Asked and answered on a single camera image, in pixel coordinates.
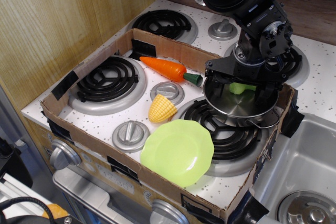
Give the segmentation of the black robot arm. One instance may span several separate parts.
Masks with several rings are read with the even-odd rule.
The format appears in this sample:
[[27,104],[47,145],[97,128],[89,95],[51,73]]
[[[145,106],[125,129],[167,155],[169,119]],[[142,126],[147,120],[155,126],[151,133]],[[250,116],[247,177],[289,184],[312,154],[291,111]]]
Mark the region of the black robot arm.
[[292,27],[276,0],[202,0],[212,11],[230,17],[241,28],[236,49],[230,56],[209,60],[206,77],[211,82],[233,82],[256,86],[255,102],[264,103],[282,89],[288,77],[269,70],[267,62],[292,48]]

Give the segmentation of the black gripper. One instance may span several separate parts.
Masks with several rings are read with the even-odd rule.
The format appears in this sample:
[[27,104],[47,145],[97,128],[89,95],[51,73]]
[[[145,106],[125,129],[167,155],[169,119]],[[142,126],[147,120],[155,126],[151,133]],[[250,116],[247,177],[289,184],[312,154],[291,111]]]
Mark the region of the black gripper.
[[256,105],[275,105],[278,90],[288,80],[281,72],[266,69],[266,64],[248,66],[234,56],[209,60],[205,63],[206,77],[210,81],[210,99],[219,100],[231,94],[229,84],[233,82],[256,86]]

